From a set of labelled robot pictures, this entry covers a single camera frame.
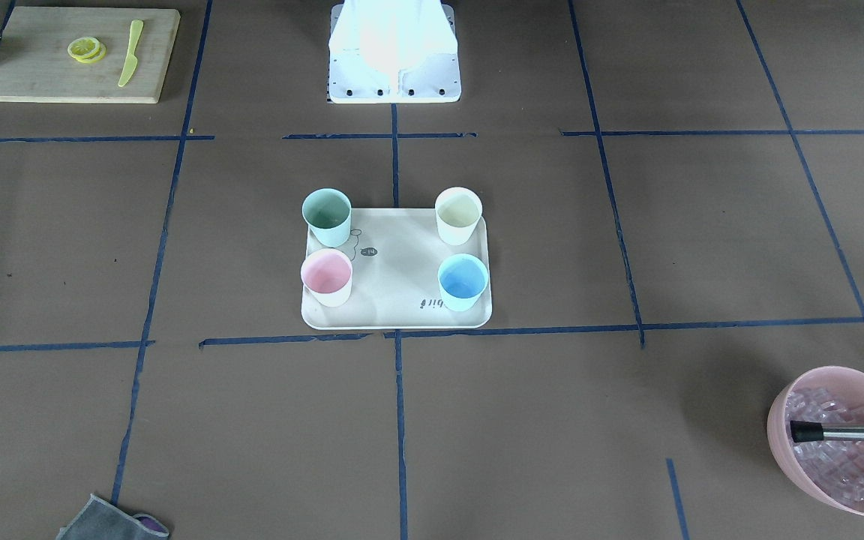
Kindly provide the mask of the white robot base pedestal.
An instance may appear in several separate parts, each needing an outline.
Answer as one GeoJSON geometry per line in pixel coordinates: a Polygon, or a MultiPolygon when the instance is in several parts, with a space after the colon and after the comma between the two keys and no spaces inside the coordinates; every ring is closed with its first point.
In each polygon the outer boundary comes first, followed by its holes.
{"type": "Polygon", "coordinates": [[[455,14],[442,1],[336,4],[327,45],[327,98],[334,104],[461,99],[455,14]]]}

